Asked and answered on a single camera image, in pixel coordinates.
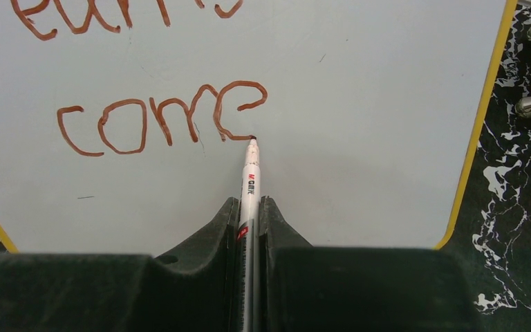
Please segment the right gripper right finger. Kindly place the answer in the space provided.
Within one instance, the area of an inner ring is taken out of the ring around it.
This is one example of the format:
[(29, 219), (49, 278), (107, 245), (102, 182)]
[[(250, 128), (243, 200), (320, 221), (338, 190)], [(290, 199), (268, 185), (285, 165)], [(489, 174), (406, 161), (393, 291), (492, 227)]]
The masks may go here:
[(269, 196), (259, 218), (263, 331), (480, 331), (451, 255), (314, 246)]

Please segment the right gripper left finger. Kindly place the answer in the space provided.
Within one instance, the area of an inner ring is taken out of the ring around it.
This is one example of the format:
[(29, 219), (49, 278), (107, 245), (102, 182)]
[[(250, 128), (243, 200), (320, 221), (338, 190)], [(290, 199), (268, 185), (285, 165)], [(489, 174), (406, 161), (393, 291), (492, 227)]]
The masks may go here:
[(239, 201), (157, 256), (0, 254), (0, 331), (227, 331)]

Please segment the white whiteboard marker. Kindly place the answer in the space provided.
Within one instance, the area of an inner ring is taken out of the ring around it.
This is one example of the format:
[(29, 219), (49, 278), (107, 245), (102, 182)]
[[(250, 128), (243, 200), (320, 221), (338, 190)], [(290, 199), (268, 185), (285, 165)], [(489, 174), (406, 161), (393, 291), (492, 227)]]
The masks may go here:
[(242, 171), (241, 206), (237, 241), (240, 249), (240, 299), (237, 331), (259, 330), (259, 206), (261, 200), (260, 153), (251, 137)]

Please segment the yellow framed whiteboard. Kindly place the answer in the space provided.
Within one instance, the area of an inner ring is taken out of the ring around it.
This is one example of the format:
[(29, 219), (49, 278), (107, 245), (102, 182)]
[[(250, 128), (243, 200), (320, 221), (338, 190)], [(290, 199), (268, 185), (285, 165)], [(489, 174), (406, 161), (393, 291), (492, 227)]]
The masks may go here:
[(0, 227), (157, 255), (241, 193), (307, 240), (433, 248), (514, 1), (0, 1)]

